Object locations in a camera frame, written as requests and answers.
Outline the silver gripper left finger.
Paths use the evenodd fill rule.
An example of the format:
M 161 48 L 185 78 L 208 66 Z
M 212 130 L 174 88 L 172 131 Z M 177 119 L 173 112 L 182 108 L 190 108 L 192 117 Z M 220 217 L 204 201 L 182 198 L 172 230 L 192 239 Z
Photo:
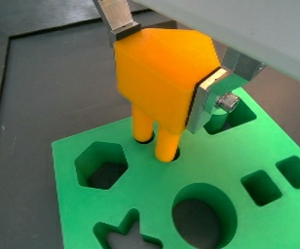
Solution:
M 141 24 L 133 20 L 126 0 L 93 0 L 108 27 L 110 45 L 141 31 Z

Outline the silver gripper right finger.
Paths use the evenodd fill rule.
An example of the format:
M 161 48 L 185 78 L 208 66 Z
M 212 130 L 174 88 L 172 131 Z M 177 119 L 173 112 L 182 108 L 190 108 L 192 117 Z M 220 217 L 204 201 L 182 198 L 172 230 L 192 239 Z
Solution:
M 210 121 L 218 109 L 232 112 L 240 97 L 233 91 L 246 85 L 261 73 L 267 64 L 233 48 L 226 48 L 221 66 L 197 84 L 186 129 L 196 133 Z

